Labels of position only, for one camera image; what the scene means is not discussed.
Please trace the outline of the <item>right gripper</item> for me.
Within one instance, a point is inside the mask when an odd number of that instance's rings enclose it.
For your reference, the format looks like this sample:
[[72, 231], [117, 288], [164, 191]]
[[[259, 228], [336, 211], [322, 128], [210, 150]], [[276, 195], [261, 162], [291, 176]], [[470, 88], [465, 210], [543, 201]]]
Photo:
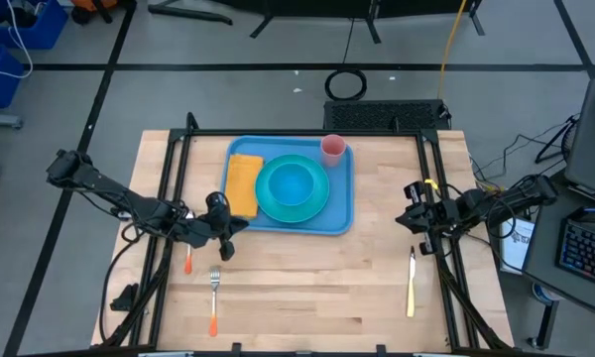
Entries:
[[412, 204], [396, 221], [413, 234], [422, 233], [425, 236], [425, 241], [419, 245], [423, 255], [449, 256], [450, 251], [442, 252], [442, 239], [453, 239], [468, 230], [469, 202], [465, 193], [462, 192], [455, 199], [443, 198], [430, 203], [421, 199], [431, 194], [431, 189], [427, 189], [427, 184], [422, 181], [405, 186], [404, 193]]

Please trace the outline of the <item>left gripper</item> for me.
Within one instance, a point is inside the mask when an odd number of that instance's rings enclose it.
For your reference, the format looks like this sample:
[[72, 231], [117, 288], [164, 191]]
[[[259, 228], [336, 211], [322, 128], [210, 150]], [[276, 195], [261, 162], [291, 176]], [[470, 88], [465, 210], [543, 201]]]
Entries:
[[208, 209], [205, 214], [179, 222], [178, 240], [201, 248], [209, 240], [217, 239], [221, 260], [229, 261], [235, 254], [231, 237], [246, 229], [249, 221], [231, 214], [229, 201], [220, 191], [212, 192], [205, 203]]

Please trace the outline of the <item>yellow cloth napkin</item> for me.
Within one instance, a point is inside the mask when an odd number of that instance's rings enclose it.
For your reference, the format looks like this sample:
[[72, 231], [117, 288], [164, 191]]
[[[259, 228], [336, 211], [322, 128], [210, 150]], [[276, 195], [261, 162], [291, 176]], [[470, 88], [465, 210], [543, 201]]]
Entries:
[[255, 184], [263, 165], [264, 159], [259, 156], [233, 154], [229, 157], [224, 194], [232, 215], [246, 219], [257, 217]]

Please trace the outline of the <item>cream-handled metal knife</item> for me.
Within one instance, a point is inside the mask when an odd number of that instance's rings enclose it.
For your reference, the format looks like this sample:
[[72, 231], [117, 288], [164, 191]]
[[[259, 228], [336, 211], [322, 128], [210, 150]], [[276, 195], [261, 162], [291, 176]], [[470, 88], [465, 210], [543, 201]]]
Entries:
[[410, 251], [410, 259], [409, 259], [407, 317], [414, 317], [415, 311], [416, 311], [415, 276], [416, 276], [416, 251], [415, 251], [415, 247], [412, 246], [411, 251]]

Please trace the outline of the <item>blue plastic bowl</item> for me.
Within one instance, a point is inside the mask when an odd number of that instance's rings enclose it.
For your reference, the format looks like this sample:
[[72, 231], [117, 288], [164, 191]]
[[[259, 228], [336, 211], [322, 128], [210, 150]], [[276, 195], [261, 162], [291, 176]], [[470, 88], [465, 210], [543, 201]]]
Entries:
[[314, 190], [313, 176], [302, 164], [280, 164], [269, 175], [268, 190], [277, 203], [296, 206], [311, 197]]

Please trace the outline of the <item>orange-handled metal fork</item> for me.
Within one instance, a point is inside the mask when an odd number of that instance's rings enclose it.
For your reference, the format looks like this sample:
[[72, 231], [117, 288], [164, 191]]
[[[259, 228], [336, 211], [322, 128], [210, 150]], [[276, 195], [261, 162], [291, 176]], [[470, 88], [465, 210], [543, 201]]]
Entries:
[[220, 285], [220, 268], [214, 266], [209, 271], [210, 285], [211, 285], [211, 316], [209, 324], [209, 335], [215, 337], [218, 333], [217, 325], [217, 290]]

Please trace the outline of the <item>teal plastic plate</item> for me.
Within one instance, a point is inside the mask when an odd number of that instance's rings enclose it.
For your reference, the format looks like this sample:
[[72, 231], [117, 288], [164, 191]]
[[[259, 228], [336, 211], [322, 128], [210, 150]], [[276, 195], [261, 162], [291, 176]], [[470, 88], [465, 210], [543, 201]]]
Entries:
[[[280, 164], [296, 163], [307, 167], [314, 180], [314, 190], [311, 197], [296, 206], [286, 206], [277, 203], [268, 190], [268, 179], [271, 171]], [[326, 205], [330, 193], [328, 175], [321, 164], [302, 155], [282, 155], [264, 164], [260, 170], [255, 194], [259, 208], [271, 219], [281, 223], [302, 223], [317, 215]]]

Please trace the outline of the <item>pink plastic cup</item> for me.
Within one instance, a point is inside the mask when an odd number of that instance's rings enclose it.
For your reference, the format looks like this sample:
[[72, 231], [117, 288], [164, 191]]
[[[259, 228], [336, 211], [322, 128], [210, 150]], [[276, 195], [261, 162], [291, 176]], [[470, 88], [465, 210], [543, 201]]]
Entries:
[[334, 167], [340, 162], [341, 157], [344, 155], [346, 151], [346, 143], [341, 136], [329, 134], [321, 139], [320, 150], [323, 162], [329, 167]]

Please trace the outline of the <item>blue plastic tray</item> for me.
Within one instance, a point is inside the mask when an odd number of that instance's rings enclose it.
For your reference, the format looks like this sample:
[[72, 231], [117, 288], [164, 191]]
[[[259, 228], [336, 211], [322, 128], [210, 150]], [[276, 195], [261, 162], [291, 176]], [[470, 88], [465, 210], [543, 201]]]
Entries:
[[226, 159], [233, 154], [259, 156], [264, 164], [282, 155], [302, 155], [321, 164], [330, 183], [329, 198], [324, 208], [302, 223], [281, 223], [267, 216], [258, 206], [257, 217], [248, 228], [258, 231], [294, 232], [302, 234], [339, 235], [352, 225], [354, 217], [354, 159], [346, 148], [340, 162], [329, 167], [323, 162], [320, 139], [273, 136], [241, 136], [231, 142]]

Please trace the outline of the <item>black perforated computer case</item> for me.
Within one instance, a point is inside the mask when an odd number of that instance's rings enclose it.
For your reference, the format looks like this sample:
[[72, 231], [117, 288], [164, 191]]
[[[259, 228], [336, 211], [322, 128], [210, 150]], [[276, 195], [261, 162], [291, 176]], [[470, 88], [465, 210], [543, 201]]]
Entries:
[[323, 128], [329, 130], [418, 130], [451, 128], [451, 113], [439, 99], [327, 101]]

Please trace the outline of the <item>white paper booklet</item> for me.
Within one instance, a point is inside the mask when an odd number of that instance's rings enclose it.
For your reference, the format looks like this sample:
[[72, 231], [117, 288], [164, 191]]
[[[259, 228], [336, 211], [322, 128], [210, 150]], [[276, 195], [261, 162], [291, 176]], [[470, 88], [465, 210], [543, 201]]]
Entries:
[[530, 245], [535, 225], [522, 219], [509, 219], [500, 226], [500, 235], [506, 238], [500, 241], [501, 265], [500, 270], [505, 273], [520, 275]]

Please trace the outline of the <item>grey desk shelf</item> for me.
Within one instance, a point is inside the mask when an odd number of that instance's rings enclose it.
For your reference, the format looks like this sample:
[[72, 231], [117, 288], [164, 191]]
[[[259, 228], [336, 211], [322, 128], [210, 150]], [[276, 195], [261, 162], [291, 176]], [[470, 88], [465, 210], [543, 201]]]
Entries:
[[535, 223], [523, 271], [535, 283], [595, 313], [595, 284], [556, 266], [561, 220], [595, 201], [566, 187], [558, 187], [557, 200], [543, 205]]

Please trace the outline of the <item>black backlit keyboard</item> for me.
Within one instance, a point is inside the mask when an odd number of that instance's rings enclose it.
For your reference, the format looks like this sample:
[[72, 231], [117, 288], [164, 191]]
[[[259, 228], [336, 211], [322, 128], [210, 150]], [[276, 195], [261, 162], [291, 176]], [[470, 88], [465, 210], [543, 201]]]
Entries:
[[556, 265], [595, 284], [595, 230], [562, 219]]

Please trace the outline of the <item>large blue storage bin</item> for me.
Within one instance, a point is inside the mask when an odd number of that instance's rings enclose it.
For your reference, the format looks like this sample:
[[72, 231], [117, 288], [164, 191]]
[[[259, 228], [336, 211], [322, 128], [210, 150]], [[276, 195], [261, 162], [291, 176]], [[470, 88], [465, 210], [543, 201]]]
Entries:
[[[27, 50], [49, 50], [57, 42], [68, 14], [58, 0], [28, 0], [31, 4], [42, 3], [37, 14], [36, 23], [29, 28], [17, 25], [18, 33]], [[0, 45], [7, 48], [18, 48], [18, 37], [8, 26], [0, 25]]]

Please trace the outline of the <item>orange-handled metal spoon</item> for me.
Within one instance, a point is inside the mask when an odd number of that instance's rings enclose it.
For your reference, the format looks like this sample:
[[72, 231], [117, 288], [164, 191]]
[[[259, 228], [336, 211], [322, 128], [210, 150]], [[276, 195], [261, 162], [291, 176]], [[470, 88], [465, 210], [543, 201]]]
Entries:
[[[194, 213], [189, 212], [186, 218], [194, 218]], [[185, 255], [185, 263], [184, 263], [184, 273], [186, 275], [190, 275], [192, 272], [192, 247], [191, 245], [187, 244], [186, 246], [186, 255]]]

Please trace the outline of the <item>black bracket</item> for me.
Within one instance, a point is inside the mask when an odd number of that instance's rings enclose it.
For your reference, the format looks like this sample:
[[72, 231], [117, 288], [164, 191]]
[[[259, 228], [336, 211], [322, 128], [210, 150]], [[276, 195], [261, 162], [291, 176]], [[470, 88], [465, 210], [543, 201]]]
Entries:
[[138, 284], [127, 285], [121, 294], [109, 303], [110, 309], [113, 311], [130, 311], [135, 303], [138, 289]]

